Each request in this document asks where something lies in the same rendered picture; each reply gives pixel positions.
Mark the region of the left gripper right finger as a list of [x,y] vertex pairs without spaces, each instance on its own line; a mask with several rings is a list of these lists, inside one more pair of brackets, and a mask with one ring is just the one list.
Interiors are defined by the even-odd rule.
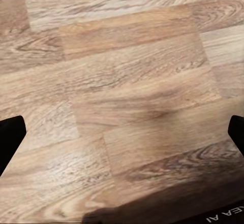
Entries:
[[231,117],[228,134],[244,156],[244,117],[237,115]]

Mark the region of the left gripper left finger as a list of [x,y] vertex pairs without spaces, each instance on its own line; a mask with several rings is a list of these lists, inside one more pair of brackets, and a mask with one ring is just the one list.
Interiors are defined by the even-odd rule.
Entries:
[[0,120],[0,176],[26,135],[21,115]]

